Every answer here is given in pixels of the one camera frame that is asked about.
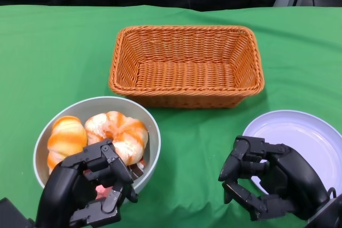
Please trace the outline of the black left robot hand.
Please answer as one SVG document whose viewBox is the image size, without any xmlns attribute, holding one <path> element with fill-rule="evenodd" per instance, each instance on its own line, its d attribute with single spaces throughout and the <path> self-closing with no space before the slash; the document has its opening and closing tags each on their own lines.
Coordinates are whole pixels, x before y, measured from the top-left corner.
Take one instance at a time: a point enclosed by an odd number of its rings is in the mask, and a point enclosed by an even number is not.
<svg viewBox="0 0 342 228">
<path fill-rule="evenodd" d="M 136 203 L 131 172 L 110 139 L 86 146 L 55 166 L 44 187 L 36 227 L 101 227 L 120 221 L 125 199 Z"/>
</svg>

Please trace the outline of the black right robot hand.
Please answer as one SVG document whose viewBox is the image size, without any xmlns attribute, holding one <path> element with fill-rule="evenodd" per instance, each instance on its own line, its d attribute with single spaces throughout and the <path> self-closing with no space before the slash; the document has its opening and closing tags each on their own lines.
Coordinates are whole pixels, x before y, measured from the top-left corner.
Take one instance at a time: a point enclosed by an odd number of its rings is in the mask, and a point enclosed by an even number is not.
<svg viewBox="0 0 342 228">
<path fill-rule="evenodd" d="M 256 196 L 239 185 L 239 179 L 253 176 L 260 179 L 266 195 Z M 296 150 L 258 137 L 236 137 L 218 180 L 224 189 L 224 203 L 235 200 L 253 221 L 286 213 L 307 220 L 330 200 L 316 171 Z"/>
</svg>

